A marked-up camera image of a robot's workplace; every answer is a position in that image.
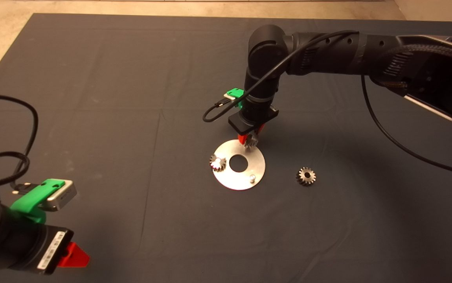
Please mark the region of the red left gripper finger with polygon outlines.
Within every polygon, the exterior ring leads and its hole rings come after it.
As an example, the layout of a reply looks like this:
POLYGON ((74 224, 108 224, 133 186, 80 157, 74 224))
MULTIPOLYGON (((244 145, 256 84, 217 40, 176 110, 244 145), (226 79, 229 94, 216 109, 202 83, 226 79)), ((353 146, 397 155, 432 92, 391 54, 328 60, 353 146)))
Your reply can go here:
POLYGON ((75 242, 70 242, 66 246, 58 267, 60 268, 84 268, 90 262, 90 256, 84 252, 75 242))

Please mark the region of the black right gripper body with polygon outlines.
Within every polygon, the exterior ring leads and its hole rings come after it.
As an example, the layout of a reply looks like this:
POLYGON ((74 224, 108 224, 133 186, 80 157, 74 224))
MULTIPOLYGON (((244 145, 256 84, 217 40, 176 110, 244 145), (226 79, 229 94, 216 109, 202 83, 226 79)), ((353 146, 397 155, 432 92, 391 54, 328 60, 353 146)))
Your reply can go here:
POLYGON ((267 103, 247 102, 239 111, 228 117, 228 124, 237 134, 249 134, 276 118, 278 114, 278 109, 267 103))

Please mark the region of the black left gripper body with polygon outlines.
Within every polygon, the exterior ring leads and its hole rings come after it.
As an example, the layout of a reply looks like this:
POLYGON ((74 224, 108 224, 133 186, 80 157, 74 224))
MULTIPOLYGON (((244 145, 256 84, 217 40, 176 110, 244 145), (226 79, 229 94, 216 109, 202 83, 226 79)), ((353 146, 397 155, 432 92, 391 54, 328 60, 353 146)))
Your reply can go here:
POLYGON ((65 227, 40 224, 32 249, 17 262, 17 270, 39 275, 51 275, 57 269, 74 231, 65 227))

